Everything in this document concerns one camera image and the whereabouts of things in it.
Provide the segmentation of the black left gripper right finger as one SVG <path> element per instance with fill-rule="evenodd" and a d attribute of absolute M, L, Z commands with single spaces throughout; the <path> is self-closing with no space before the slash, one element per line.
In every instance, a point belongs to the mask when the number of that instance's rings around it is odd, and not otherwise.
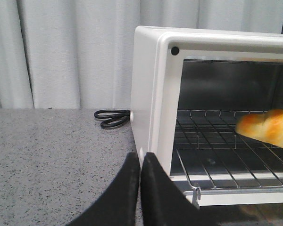
<path fill-rule="evenodd" d="M 146 153 L 141 172 L 145 226 L 198 226 L 199 212 L 166 175 L 154 153 Z"/>

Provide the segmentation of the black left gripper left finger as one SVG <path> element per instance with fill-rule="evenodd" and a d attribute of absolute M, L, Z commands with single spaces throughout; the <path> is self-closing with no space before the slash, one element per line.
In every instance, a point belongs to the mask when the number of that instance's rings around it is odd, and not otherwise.
<path fill-rule="evenodd" d="M 69 226 L 134 226 L 140 164 L 129 152 L 120 171 L 104 193 Z"/>

